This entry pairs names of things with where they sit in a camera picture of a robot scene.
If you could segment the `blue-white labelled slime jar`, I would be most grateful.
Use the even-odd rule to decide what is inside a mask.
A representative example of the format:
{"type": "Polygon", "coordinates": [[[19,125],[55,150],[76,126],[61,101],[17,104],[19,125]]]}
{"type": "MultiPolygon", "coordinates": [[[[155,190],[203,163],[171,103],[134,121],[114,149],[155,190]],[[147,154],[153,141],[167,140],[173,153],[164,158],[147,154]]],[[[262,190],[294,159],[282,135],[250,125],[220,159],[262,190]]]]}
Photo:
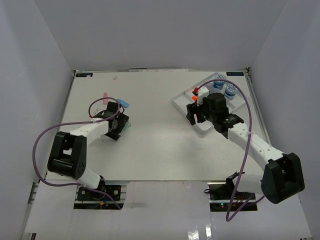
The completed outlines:
{"type": "Polygon", "coordinates": [[[213,87],[218,90],[222,90],[225,85],[226,77],[222,74],[218,74],[215,76],[215,81],[213,82],[213,87]]]}

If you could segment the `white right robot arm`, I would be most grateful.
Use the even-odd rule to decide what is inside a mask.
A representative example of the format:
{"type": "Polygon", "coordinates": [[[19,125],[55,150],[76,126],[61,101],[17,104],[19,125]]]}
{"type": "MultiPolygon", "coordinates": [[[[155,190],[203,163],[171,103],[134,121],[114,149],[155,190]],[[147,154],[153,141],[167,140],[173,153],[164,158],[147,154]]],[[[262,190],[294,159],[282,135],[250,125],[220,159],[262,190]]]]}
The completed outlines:
{"type": "Polygon", "coordinates": [[[278,204],[305,189],[300,158],[284,153],[250,131],[242,118],[231,114],[221,93],[211,93],[186,106],[186,118],[191,125],[208,121],[216,132],[238,145],[261,167],[263,174],[250,175],[241,167],[226,178],[226,195],[236,200],[244,192],[264,195],[278,204]]]}

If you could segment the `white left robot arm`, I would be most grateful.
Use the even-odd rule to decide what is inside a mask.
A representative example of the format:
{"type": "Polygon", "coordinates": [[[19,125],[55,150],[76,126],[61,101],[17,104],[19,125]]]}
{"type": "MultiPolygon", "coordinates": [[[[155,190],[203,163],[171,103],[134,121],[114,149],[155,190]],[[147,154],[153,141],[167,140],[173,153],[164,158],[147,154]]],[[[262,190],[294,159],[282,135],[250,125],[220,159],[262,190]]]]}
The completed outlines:
{"type": "Polygon", "coordinates": [[[105,110],[93,116],[92,123],[69,132],[59,131],[49,155],[48,171],[87,187],[90,196],[96,200],[103,198],[106,193],[103,177],[87,166],[87,150],[101,136],[117,141],[128,121],[122,104],[109,102],[105,110]]]}

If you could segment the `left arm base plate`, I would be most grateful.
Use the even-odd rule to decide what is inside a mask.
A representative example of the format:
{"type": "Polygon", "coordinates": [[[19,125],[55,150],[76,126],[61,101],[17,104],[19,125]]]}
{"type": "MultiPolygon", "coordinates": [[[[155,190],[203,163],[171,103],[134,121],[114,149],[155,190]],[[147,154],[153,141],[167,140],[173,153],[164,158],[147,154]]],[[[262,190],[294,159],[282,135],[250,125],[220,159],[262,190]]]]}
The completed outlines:
{"type": "MultiPolygon", "coordinates": [[[[99,192],[104,192],[108,194],[114,201],[119,201],[121,199],[121,185],[106,185],[99,192]]],[[[85,187],[78,188],[77,196],[75,198],[77,201],[88,202],[88,201],[110,201],[110,198],[105,194],[98,193],[92,190],[88,190],[85,187]]]]}

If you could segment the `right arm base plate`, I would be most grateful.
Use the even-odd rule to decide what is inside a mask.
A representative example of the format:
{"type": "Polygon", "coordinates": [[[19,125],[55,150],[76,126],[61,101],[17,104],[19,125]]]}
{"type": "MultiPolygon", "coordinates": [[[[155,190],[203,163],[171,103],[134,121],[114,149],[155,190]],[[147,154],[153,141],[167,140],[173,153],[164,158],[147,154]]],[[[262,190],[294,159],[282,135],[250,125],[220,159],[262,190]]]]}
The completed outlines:
{"type": "MultiPolygon", "coordinates": [[[[207,189],[204,190],[205,194],[209,194],[210,200],[230,200],[235,184],[233,180],[239,176],[238,172],[230,175],[226,178],[223,184],[210,184],[207,189]]],[[[234,203],[242,203],[252,195],[250,192],[236,191],[234,196],[234,203]]]]}

